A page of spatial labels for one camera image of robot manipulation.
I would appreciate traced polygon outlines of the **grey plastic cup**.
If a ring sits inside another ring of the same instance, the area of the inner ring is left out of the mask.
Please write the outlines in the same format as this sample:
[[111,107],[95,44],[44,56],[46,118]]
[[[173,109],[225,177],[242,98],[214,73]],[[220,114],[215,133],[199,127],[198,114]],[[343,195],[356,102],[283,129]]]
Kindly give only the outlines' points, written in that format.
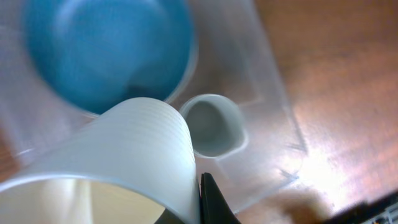
[[179,110],[185,119],[196,156],[225,157],[244,149],[249,141],[243,113],[229,98],[197,95]]

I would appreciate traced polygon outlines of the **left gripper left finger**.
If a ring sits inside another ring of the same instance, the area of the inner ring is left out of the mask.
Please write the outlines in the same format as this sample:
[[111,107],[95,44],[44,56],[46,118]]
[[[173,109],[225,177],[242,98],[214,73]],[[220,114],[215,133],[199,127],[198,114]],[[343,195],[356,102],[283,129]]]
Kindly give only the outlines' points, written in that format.
[[165,209],[154,224],[185,224],[179,217]]

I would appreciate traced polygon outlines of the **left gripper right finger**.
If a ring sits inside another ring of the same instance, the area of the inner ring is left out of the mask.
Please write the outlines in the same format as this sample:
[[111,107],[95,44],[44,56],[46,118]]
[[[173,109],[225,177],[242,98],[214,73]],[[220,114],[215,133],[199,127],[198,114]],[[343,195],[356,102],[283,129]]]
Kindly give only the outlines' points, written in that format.
[[200,181],[200,215],[202,224],[241,224],[210,173],[203,173]]

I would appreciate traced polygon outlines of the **cream plastic cup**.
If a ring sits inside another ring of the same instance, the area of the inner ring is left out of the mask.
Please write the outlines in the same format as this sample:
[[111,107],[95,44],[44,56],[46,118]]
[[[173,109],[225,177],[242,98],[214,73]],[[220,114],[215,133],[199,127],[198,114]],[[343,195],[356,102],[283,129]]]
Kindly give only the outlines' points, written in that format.
[[1,184],[2,223],[200,222],[190,133],[163,101],[111,108]]

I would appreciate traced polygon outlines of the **blue large bowl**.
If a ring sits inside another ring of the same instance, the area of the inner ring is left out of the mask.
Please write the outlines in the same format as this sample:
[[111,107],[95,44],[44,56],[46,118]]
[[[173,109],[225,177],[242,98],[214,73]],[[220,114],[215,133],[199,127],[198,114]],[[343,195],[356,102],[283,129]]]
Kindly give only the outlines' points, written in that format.
[[170,103],[197,65],[195,25],[183,0],[33,0],[22,16],[39,76],[89,113],[138,97]]

